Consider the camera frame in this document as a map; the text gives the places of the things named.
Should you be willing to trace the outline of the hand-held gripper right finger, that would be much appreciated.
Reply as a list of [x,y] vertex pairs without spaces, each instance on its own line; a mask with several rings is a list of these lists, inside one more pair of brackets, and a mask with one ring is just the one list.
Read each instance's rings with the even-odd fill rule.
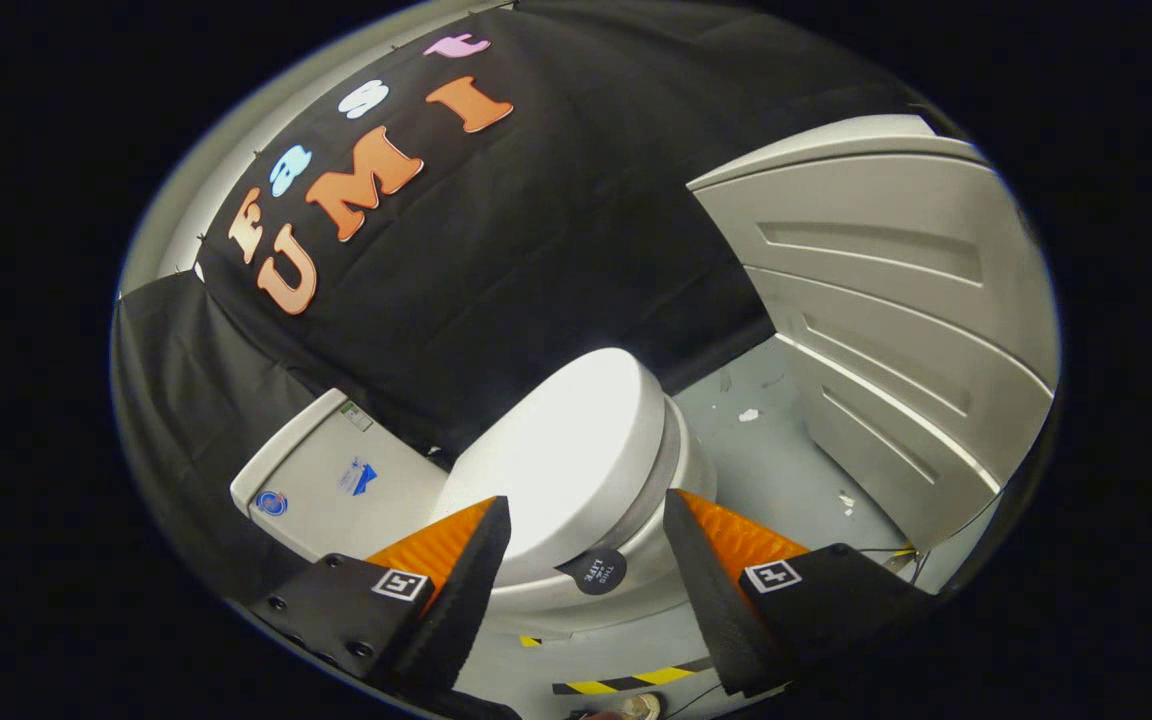
[[850,544],[809,550],[682,488],[666,493],[664,529],[726,694],[797,682],[935,605]]

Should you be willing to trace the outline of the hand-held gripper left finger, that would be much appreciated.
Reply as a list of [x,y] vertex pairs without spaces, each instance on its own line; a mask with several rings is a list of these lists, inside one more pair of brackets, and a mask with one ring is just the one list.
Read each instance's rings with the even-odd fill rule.
[[257,597],[250,614],[376,691],[453,700],[509,541],[507,497],[488,497],[366,559],[328,553]]

